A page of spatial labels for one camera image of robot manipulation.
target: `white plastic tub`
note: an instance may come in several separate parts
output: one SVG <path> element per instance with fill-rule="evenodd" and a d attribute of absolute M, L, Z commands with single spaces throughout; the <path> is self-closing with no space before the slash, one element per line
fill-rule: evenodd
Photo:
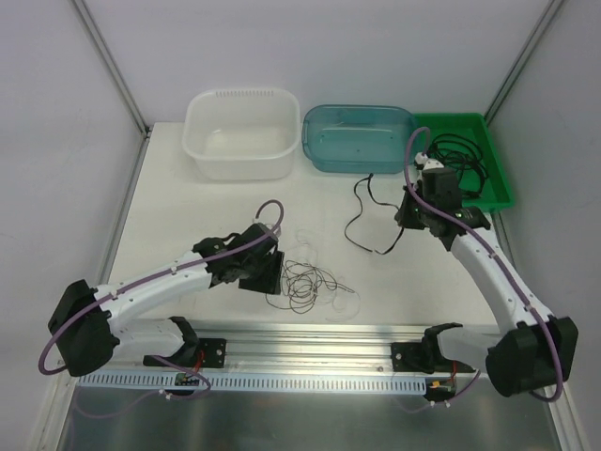
<path fill-rule="evenodd" d="M 182 146 L 210 179 L 279 179 L 301 146 L 299 102 L 275 88 L 204 92 L 188 106 Z"/>

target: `plastic bin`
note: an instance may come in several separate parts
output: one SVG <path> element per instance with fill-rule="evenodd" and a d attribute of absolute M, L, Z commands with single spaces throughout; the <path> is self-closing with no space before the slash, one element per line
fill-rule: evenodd
<path fill-rule="evenodd" d="M 405 167 L 405 145 L 416 128 L 415 117 L 402 108 L 321 105 L 305 116 L 302 148 L 320 171 L 396 174 Z"/>
<path fill-rule="evenodd" d="M 514 205 L 514 197 L 501 165 L 501 159 L 488 132 L 485 119 L 479 113 L 428 113 L 416 114 L 420 127 L 428 127 L 434 139 L 439 134 L 454 133 L 474 141 L 482 150 L 483 163 L 488 172 L 488 180 L 479 199 L 464 199 L 463 205 L 474 205 L 482 211 L 495 212 Z M 421 151 L 424 144 L 416 144 Z M 466 173 L 461 180 L 460 188 L 477 190 L 480 181 L 477 175 Z"/>
<path fill-rule="evenodd" d="M 211 90 L 188 106 L 182 146 L 209 179 L 279 179 L 301 144 L 301 110 L 283 89 Z"/>

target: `white cable carrier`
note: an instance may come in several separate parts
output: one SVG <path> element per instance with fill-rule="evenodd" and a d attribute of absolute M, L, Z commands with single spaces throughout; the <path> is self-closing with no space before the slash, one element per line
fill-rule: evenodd
<path fill-rule="evenodd" d="M 191 390 L 177 384 L 183 373 L 153 370 L 98 370 L 79 379 L 80 387 L 136 390 Z M 211 390 L 230 392 L 425 394 L 425 378 L 401 376 L 322 376 L 299 374 L 203 373 Z"/>

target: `metal floor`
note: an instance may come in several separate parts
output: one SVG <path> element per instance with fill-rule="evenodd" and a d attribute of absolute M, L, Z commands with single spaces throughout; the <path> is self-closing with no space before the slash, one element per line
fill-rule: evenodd
<path fill-rule="evenodd" d="M 80 388 L 79 406 L 115 412 L 139 390 Z M 407 414 L 420 397 L 213 392 L 193 401 L 150 397 L 117 418 L 71 412 L 61 451 L 556 450 L 548 406 L 503 398 L 487 380 L 450 409 Z"/>

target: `tangled black wire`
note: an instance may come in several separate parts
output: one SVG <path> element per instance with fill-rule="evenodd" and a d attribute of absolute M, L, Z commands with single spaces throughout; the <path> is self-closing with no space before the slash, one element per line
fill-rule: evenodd
<path fill-rule="evenodd" d="M 294 260 L 287 260 L 284 263 L 282 283 L 282 295 L 288 298 L 288 306 L 272 303 L 267 294 L 265 300 L 274 308 L 292 310 L 299 315 L 304 315 L 313 309 L 321 288 L 331 292 L 341 289 L 347 293 L 355 293 L 353 289 L 337 282 L 330 272 Z"/>
<path fill-rule="evenodd" d="M 462 189 L 466 199 L 478 199 L 488 180 L 488 171 L 483 164 L 484 155 L 478 144 L 470 139 L 454 133 L 439 134 L 432 140 L 428 156 L 437 159 L 443 165 L 452 167 L 457 173 L 459 183 L 468 172 L 478 176 L 479 185 L 476 191 Z"/>

